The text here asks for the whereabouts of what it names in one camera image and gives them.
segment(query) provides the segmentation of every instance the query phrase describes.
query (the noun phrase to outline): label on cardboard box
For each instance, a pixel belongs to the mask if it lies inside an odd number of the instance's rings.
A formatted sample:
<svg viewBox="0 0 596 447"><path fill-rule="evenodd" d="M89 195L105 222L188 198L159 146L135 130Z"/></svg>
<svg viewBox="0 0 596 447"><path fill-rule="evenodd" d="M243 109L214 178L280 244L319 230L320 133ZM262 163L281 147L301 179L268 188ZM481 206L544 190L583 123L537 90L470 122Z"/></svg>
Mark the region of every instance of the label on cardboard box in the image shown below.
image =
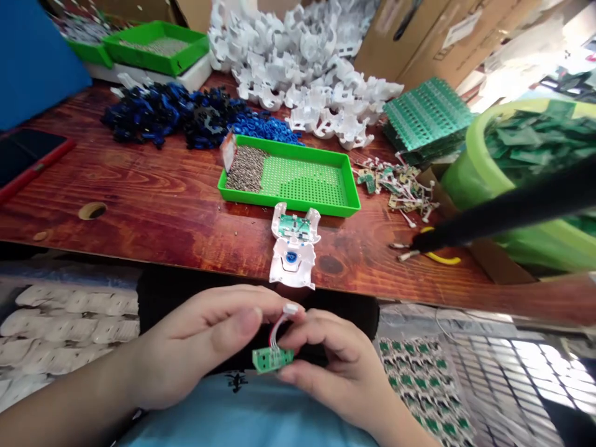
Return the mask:
<svg viewBox="0 0 596 447"><path fill-rule="evenodd" d="M478 23L478 19L480 19L481 14L482 9L449 28L447 37L443 42L443 49L452 46L454 43L462 40L464 37L472 34L472 31L474 31L474 27Z"/></svg>
<svg viewBox="0 0 596 447"><path fill-rule="evenodd" d="M236 157L236 135L234 134L234 129L231 129L228 132L228 135L223 139L222 144L219 146L219 150L222 153L223 158L223 167L227 173L230 172L232 168L232 163L234 163L234 158Z"/></svg>

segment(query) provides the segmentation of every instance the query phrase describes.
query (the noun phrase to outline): blue plastic part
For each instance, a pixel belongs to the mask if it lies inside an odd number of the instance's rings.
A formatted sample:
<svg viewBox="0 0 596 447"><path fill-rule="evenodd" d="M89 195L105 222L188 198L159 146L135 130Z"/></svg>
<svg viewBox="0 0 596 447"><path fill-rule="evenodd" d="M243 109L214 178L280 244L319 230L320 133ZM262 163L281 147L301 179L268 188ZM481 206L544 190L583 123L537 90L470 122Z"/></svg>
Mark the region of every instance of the blue plastic part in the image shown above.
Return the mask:
<svg viewBox="0 0 596 447"><path fill-rule="evenodd" d="M269 112L254 112L223 89L189 94L175 83L152 84L142 91L132 88L120 102L106 109L101 122L119 142L151 140L158 148L164 137L183 130L188 149L218 147L229 130L278 142L302 145L301 133L292 133L285 121Z"/></svg>

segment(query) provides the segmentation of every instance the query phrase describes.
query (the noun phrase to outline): green circuit board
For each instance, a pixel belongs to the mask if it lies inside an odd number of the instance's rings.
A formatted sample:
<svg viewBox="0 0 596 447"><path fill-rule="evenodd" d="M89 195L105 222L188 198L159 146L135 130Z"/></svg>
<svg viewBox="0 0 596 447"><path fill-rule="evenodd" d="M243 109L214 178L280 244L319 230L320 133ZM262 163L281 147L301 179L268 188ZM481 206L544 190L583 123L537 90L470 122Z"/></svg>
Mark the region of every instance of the green circuit board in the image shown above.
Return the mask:
<svg viewBox="0 0 596 447"><path fill-rule="evenodd" d="M279 233L285 238L294 236L301 241L310 241L310 220L282 214L279 218Z"/></svg>

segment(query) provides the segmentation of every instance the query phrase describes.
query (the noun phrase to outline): wooden table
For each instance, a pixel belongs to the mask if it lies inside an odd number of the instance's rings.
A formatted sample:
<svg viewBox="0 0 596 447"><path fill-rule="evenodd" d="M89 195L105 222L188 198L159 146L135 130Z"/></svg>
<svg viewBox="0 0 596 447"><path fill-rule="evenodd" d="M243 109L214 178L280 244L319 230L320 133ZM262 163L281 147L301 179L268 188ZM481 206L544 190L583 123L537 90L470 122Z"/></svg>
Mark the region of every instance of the wooden table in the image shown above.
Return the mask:
<svg viewBox="0 0 596 447"><path fill-rule="evenodd" d="M231 76L213 74L207 87L226 85ZM112 140L99 118L116 102L106 84L46 111L27 125L59 133L77 147L0 207L0 239L251 278L269 278L275 239L272 208L224 202L216 188L222 172L218 150L186 149L182 136L168 137L162 151L152 144L123 145ZM274 114L288 115L287 110ZM379 157L394 161L380 130L353 161ZM307 146L342 151L335 138L304 135ZM448 249L461 264L445 266L424 256L399 263L390 242L410 241L400 214L387 207L387 193L359 190L362 210L348 219L323 216L312 280L320 288L357 292L385 299L491 310L575 322L596 321L585 278L544 287L499 287L490 282L465 249ZM103 202L104 215L81 220L90 202ZM529 294L528 288L540 288ZM577 306L566 302L575 297Z"/></svg>

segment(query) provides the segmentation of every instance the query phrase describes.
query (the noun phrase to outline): red object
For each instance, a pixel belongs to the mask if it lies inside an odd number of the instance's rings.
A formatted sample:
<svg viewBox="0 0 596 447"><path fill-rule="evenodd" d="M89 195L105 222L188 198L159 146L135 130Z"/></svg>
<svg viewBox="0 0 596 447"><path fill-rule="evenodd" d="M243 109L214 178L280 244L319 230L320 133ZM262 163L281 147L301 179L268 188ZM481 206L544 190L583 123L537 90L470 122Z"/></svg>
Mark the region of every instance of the red object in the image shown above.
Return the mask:
<svg viewBox="0 0 596 447"><path fill-rule="evenodd" d="M49 154L41 157L27 169L25 169L20 175L15 177L11 182L4 185L2 189L0 189L0 204L6 202L12 196L14 196L17 192L19 192L22 188L24 188L28 183L32 180L37 178L45 169L49 166L54 164L57 160L59 160L64 154L69 152L70 150L74 149L76 146L76 142L71 140L70 138L66 138L63 135L57 135L55 133L50 132L41 132L36 130L36 132L46 133L48 135L56 135L58 137L65 138L66 140L60 145L55 147ZM10 136L14 132L11 132L4 136L6 138Z"/></svg>

